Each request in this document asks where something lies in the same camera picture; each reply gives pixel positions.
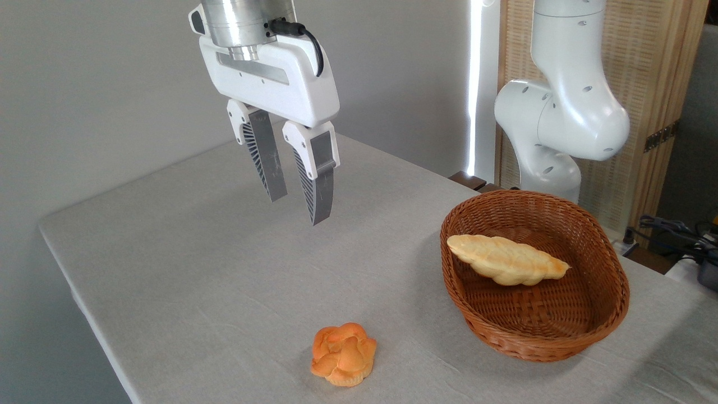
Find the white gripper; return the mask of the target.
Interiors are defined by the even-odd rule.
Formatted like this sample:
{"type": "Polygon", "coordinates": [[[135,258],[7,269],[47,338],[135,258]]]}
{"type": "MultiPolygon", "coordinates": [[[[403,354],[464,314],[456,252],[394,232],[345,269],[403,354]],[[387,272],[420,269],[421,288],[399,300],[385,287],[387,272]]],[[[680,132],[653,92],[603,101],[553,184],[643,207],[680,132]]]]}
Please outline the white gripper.
{"type": "Polygon", "coordinates": [[[236,141],[247,146],[269,199],[281,199],[287,188],[268,112],[293,121],[282,131],[292,146],[310,221],[315,226],[326,220],[339,166],[336,133],[328,122],[338,115],[339,98],[328,57],[317,76],[315,47],[304,36],[281,35],[260,44],[257,61],[234,61],[206,35],[199,46],[214,87],[230,98],[227,113],[236,141]]]}

